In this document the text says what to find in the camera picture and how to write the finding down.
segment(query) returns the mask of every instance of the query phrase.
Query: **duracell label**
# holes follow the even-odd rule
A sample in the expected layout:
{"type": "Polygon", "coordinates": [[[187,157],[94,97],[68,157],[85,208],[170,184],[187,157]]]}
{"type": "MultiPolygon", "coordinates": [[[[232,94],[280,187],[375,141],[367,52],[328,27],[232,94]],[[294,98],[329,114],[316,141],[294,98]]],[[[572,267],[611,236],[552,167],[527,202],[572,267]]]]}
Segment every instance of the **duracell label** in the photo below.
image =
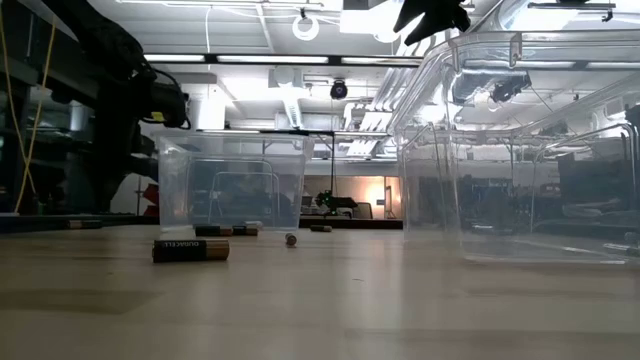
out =
{"type": "Polygon", "coordinates": [[[207,242],[204,240],[155,241],[153,262],[205,261],[207,242]]]}

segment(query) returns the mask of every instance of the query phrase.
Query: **ceiling duct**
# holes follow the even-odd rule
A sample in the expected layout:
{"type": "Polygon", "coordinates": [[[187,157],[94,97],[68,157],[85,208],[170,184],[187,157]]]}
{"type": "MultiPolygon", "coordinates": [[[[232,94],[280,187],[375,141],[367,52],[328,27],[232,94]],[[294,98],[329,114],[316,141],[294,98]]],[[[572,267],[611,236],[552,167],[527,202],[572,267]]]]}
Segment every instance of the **ceiling duct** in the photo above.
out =
{"type": "Polygon", "coordinates": [[[300,90],[303,89],[302,70],[290,66],[269,70],[269,88],[280,90],[291,128],[302,128],[302,111],[298,103],[300,90]]]}

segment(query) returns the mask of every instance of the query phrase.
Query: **desk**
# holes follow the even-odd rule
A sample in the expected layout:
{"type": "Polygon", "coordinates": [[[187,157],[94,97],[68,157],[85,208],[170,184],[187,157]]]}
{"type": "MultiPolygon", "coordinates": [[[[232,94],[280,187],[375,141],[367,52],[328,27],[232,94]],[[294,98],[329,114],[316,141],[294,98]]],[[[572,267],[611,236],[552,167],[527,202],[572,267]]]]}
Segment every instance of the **desk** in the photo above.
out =
{"type": "Polygon", "coordinates": [[[151,263],[155,226],[3,235],[0,359],[635,359],[640,277],[478,265],[434,232],[231,238],[151,263]]]}

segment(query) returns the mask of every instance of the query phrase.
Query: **cable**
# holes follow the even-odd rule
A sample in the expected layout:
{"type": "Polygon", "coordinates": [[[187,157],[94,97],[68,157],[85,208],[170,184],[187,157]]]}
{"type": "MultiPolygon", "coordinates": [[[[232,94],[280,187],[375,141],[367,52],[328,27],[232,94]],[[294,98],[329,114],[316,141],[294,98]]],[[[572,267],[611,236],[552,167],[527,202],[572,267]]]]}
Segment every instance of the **cable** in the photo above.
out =
{"type": "MultiPolygon", "coordinates": [[[[13,126],[16,128],[16,136],[18,138],[18,146],[20,146],[20,154],[22,155],[22,161],[27,163],[27,155],[24,153],[24,142],[22,141],[22,135],[20,134],[20,125],[18,124],[18,117],[16,116],[16,107],[13,103],[13,95],[11,91],[11,75],[9,74],[9,51],[7,49],[7,40],[4,35],[4,19],[2,8],[0,8],[0,37],[2,38],[2,55],[4,56],[4,74],[7,80],[7,96],[9,97],[9,106],[11,107],[11,117],[13,118],[13,126]]],[[[28,171],[29,182],[31,184],[31,191],[35,194],[36,186],[33,182],[33,176],[31,171],[28,171]]]]}
{"type": "Polygon", "coordinates": [[[207,14],[204,16],[204,31],[206,31],[207,37],[207,54],[211,53],[211,43],[209,42],[209,13],[211,13],[211,9],[213,6],[209,6],[207,9],[207,14]]]}
{"type": "MultiPolygon", "coordinates": [[[[41,89],[47,88],[47,78],[49,77],[49,67],[51,65],[51,53],[53,52],[53,40],[56,37],[56,17],[53,17],[53,21],[51,22],[51,38],[49,39],[49,49],[47,50],[47,59],[44,65],[44,75],[42,79],[41,89]]],[[[29,144],[29,155],[27,156],[27,161],[24,164],[24,173],[22,175],[22,186],[20,186],[20,195],[18,195],[18,201],[16,202],[16,208],[14,210],[15,213],[20,209],[20,203],[22,202],[22,197],[24,196],[24,188],[27,184],[27,175],[29,174],[29,165],[31,165],[31,157],[33,156],[33,145],[36,142],[36,131],[38,130],[38,122],[40,121],[40,115],[42,114],[42,102],[44,100],[44,96],[40,97],[38,100],[38,110],[36,111],[36,117],[33,119],[33,131],[31,133],[31,144],[29,144]]]]}

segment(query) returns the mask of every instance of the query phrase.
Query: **small cylindrical object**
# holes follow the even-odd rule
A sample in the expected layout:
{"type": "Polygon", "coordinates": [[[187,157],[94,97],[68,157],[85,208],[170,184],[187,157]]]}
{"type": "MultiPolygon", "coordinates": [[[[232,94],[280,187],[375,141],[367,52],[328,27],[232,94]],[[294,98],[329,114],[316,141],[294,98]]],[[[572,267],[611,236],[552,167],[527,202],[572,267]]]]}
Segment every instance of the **small cylindrical object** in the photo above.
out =
{"type": "Polygon", "coordinates": [[[258,235],[258,227],[256,227],[256,226],[234,226],[233,227],[233,235],[234,236],[257,236],[258,235]]]}
{"type": "Polygon", "coordinates": [[[100,220],[69,220],[67,227],[71,230],[80,229],[102,229],[102,221],[100,220]]]}
{"type": "Polygon", "coordinates": [[[153,243],[153,262],[226,261],[228,240],[159,240],[153,243]]]}
{"type": "Polygon", "coordinates": [[[285,235],[284,238],[287,241],[287,247],[295,247],[298,243],[298,238],[291,233],[285,235]]]}
{"type": "Polygon", "coordinates": [[[313,231],[313,232],[332,232],[333,228],[331,226],[325,226],[325,225],[311,225],[311,231],[313,231]]]}
{"type": "Polygon", "coordinates": [[[195,225],[196,237],[233,236],[233,229],[228,226],[195,225]]]}
{"type": "Polygon", "coordinates": [[[264,227],[262,221],[245,221],[244,225],[248,227],[255,227],[258,230],[262,230],[262,228],[264,227]]]}

